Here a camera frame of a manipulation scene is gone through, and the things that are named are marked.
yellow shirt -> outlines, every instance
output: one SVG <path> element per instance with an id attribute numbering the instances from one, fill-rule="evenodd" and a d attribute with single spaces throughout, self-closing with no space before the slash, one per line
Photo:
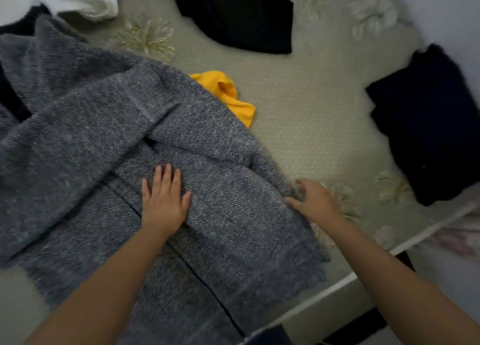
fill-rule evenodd
<path id="1" fill-rule="evenodd" d="M 247 128 L 250 128 L 254 121 L 255 106 L 237 99 L 235 84 L 225 73 L 211 70 L 201 74 L 190 74 L 190 77 L 217 96 Z"/>

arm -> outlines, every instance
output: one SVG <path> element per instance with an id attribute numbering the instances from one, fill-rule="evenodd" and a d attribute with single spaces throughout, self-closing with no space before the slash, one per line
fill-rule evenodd
<path id="1" fill-rule="evenodd" d="M 37 344 L 113 344 L 125 329 L 148 270 L 185 220 L 191 192 L 180 200 L 180 170 L 157 166 L 150 191 L 142 181 L 141 229 L 73 292 L 27 340 Z"/>
<path id="2" fill-rule="evenodd" d="M 405 345 L 480 343 L 480 326 L 436 287 L 346 221 L 330 191 L 313 181 L 297 183 L 305 202 L 287 202 L 315 222 L 337 244 L 373 302 Z"/>

gray knit sweater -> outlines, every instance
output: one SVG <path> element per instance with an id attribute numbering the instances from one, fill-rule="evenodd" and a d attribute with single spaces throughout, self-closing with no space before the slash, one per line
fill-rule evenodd
<path id="1" fill-rule="evenodd" d="M 182 169 L 187 225 L 147 275 L 120 343 L 234 344 L 323 280 L 326 260 L 282 175 L 218 99 L 178 70 L 85 44 L 41 17 L 0 37 L 33 116 L 0 117 L 0 263 L 61 303 L 141 223 L 140 183 Z"/>

left hand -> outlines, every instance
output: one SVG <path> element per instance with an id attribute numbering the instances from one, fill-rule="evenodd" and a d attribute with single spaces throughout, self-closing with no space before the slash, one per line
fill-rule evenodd
<path id="1" fill-rule="evenodd" d="M 188 191 L 180 199 L 181 173 L 176 169 L 172 179 L 172 166 L 157 166 L 153 175 L 152 189 L 147 179 L 141 182 L 141 226 L 170 237 L 176 233 L 187 217 L 192 192 Z"/>

forearm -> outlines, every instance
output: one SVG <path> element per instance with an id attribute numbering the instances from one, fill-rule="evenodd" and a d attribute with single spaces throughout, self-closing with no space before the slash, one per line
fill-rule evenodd
<path id="1" fill-rule="evenodd" d="M 27 344 L 109 344 L 123 332 L 168 235 L 142 228 L 73 292 Z"/>
<path id="2" fill-rule="evenodd" d="M 436 287 L 336 217 L 323 225 L 404 344 L 480 343 L 480 326 Z"/>

